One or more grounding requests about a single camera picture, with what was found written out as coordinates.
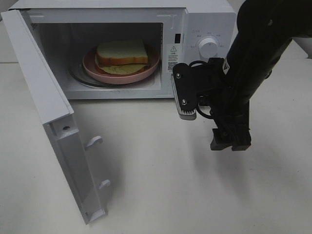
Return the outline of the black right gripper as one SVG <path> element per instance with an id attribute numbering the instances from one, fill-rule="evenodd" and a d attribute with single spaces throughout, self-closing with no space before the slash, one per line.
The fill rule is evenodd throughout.
<path id="1" fill-rule="evenodd" d="M 210 144 L 212 151 L 230 146 L 232 151 L 245 151 L 251 146 L 249 104 L 234 103 L 237 92 L 225 82 L 223 63 L 223 58 L 195 61 L 196 110 L 217 125 Z"/>

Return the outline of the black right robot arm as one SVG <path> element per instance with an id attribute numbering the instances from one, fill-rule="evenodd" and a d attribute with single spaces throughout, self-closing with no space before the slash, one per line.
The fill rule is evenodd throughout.
<path id="1" fill-rule="evenodd" d="M 227 56 L 192 69 L 199 104 L 216 123 L 210 148 L 245 151 L 251 145 L 249 102 L 293 38 L 312 35 L 309 0 L 247 0 Z"/>

